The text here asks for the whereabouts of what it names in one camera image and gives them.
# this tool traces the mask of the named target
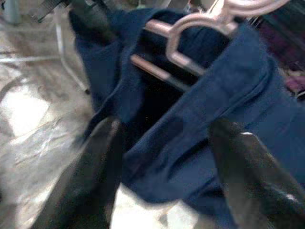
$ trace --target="marble floor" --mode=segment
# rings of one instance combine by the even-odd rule
[[[86,83],[66,14],[61,21],[68,63]],[[56,54],[52,16],[37,26],[46,31],[0,31],[0,58]],[[92,115],[90,97],[60,61],[0,64],[0,229],[30,228],[62,170],[77,156],[71,145]],[[181,202],[151,206],[124,187],[112,216],[113,229],[213,228],[202,222]]]

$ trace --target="blue fabric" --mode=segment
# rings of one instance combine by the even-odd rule
[[[110,15],[118,34],[111,44],[77,36],[97,112],[85,136],[105,117],[119,117],[129,135],[126,186],[151,203],[183,199],[219,226],[235,228],[207,139],[209,123],[226,116],[244,124],[304,186],[305,111],[284,92],[276,62],[246,24],[231,42],[207,28],[183,32],[179,50],[208,67],[183,95],[133,66],[136,53],[191,79],[166,60],[165,38],[142,31],[151,18],[174,23],[180,17],[167,10],[119,11]]]

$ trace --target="clothes hanger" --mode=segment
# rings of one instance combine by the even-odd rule
[[[144,29],[167,38],[165,54],[168,60],[200,77],[204,74],[205,69],[178,51],[179,41],[184,30],[194,26],[204,26],[232,38],[238,28],[238,23],[234,21],[235,17],[260,16],[272,12],[288,2],[289,0],[224,0],[223,6],[215,12],[211,10],[209,13],[192,13],[179,19],[174,25],[152,19],[146,23]],[[131,56],[131,61],[137,67],[181,91],[186,91],[189,88],[163,69],[136,54]]]

